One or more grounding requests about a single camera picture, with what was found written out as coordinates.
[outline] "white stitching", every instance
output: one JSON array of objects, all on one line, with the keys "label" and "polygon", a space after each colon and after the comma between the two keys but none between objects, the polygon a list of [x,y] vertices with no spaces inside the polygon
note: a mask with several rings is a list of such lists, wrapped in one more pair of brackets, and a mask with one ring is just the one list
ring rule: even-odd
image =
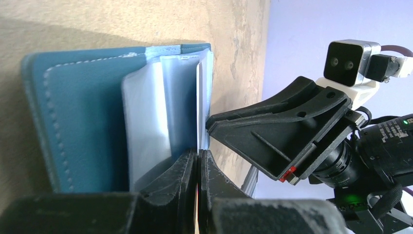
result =
[{"label": "white stitching", "polygon": [[[181,50],[191,50],[191,49],[199,49],[199,48],[208,48],[208,46],[200,46],[200,47],[193,47],[193,48],[183,48]],[[73,179],[71,177],[71,173],[69,170],[69,162],[67,160],[66,157],[66,153],[64,151],[65,146],[62,142],[61,139],[61,134],[60,134],[60,127],[59,127],[59,123],[57,122],[57,117],[56,117],[56,113],[55,113],[55,107],[52,103],[52,99],[51,99],[51,92],[49,90],[49,83],[47,81],[47,78],[49,77],[49,73],[55,68],[55,67],[60,67],[60,66],[69,66],[69,65],[76,65],[76,64],[81,64],[81,63],[89,63],[89,62],[97,62],[97,61],[103,61],[103,60],[107,60],[107,59],[117,59],[117,58],[133,58],[135,56],[138,55],[144,55],[145,53],[141,53],[141,54],[137,54],[137,53],[129,53],[129,54],[124,54],[124,55],[119,55],[116,57],[110,57],[110,58],[98,58],[98,59],[93,59],[93,60],[85,60],[85,61],[77,61],[77,62],[70,62],[70,63],[64,63],[64,64],[57,64],[53,67],[49,67],[48,69],[46,69],[46,71],[43,73],[43,85],[45,88],[45,97],[46,100],[48,100],[47,102],[47,107],[49,108],[49,115],[52,119],[53,122],[53,127],[55,129],[55,138],[57,140],[57,146],[60,149],[60,155],[63,158],[63,167],[65,170],[65,174],[67,177],[67,182],[69,183],[69,190],[71,192],[74,191],[75,187],[73,185]]]}]

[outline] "silver camera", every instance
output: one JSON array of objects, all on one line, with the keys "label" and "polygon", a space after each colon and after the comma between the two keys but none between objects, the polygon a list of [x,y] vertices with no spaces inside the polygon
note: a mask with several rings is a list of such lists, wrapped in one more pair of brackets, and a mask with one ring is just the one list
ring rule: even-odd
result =
[{"label": "silver camera", "polygon": [[380,44],[361,40],[338,40],[328,46],[324,77],[353,87],[369,82],[367,69],[372,55],[379,54]]}]

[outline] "red clip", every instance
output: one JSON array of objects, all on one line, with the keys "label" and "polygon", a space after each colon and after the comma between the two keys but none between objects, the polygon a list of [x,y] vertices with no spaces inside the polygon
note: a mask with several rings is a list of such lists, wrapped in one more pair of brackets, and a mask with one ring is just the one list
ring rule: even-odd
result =
[{"label": "red clip", "polygon": [[284,182],[285,182],[285,179],[287,178],[287,176],[288,176],[289,174],[295,172],[296,169],[297,169],[297,168],[294,167],[294,166],[291,167],[290,169],[288,169],[288,171],[281,176],[281,178],[279,179],[279,181],[281,181],[281,183],[284,183]]}]

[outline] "beige table surface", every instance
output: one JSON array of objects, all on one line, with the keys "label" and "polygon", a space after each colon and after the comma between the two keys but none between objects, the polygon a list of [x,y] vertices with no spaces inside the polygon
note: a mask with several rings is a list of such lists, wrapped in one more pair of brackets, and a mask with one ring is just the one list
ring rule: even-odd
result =
[{"label": "beige table surface", "polygon": [[[0,212],[50,191],[19,76],[34,51],[210,42],[212,114],[261,99],[270,0],[1,0]],[[249,164],[212,141],[218,166],[241,186]]]}]

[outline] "screw hole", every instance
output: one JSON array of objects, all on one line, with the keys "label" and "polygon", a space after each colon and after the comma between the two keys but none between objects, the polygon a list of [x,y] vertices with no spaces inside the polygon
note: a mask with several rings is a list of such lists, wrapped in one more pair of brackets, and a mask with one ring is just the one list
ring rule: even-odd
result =
[{"label": "screw hole", "polygon": [[334,92],[327,93],[327,98],[334,98],[335,96],[336,96],[336,93]]},{"label": "screw hole", "polygon": [[307,113],[304,112],[304,111],[301,111],[301,112],[298,112],[298,113],[297,113],[297,116],[298,116],[298,117],[301,117],[301,118],[304,118],[306,115],[307,115]]}]

